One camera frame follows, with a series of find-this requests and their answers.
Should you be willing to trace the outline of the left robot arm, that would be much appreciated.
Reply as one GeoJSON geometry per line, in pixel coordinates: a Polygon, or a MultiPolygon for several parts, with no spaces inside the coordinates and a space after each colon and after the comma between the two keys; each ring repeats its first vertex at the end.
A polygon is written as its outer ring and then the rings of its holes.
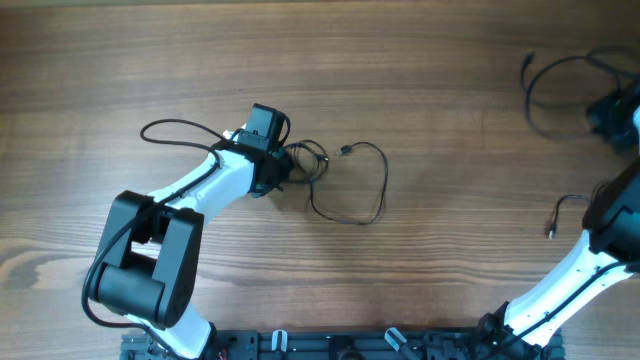
{"type": "Polygon", "coordinates": [[[148,195],[124,191],[112,203],[81,305],[109,328],[91,303],[122,316],[123,359],[253,359],[254,332],[217,331],[191,302],[206,225],[235,200],[262,197],[285,182],[293,163],[284,143],[290,120],[260,104],[245,125],[203,145],[205,161],[148,195]]]}

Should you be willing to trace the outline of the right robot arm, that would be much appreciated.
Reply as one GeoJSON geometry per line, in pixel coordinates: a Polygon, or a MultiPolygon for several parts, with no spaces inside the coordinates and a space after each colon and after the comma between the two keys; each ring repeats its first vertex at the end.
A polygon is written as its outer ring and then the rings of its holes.
{"type": "Polygon", "coordinates": [[[639,272],[639,162],[591,197],[566,257],[469,334],[469,359],[547,359],[560,327],[609,287],[639,272]]]}

